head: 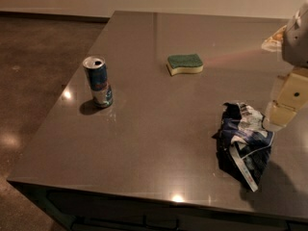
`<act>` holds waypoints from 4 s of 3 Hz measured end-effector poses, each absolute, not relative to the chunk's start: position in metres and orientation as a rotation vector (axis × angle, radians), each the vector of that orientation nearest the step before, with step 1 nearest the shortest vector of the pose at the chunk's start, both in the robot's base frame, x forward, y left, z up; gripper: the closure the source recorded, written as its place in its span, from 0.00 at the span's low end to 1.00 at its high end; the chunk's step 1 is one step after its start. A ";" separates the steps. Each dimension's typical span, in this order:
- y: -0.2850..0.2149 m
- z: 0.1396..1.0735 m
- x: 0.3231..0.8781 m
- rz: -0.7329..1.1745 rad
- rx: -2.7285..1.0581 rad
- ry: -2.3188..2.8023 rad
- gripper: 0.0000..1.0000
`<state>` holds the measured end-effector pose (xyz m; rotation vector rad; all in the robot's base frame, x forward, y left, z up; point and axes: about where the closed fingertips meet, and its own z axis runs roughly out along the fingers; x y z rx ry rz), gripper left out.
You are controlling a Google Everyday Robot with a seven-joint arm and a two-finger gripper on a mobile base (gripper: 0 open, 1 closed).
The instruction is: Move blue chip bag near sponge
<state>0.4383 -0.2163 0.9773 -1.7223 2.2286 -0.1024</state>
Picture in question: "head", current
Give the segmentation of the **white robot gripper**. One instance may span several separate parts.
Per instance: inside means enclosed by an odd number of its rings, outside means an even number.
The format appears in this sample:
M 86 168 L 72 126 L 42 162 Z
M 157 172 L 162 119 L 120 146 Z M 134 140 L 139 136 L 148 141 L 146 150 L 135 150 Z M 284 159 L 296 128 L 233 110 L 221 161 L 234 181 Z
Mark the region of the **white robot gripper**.
M 261 45 L 263 50 L 281 52 L 295 67 L 269 103 L 269 125 L 286 127 L 308 102 L 308 1 L 296 11 L 287 26 L 279 28 Z

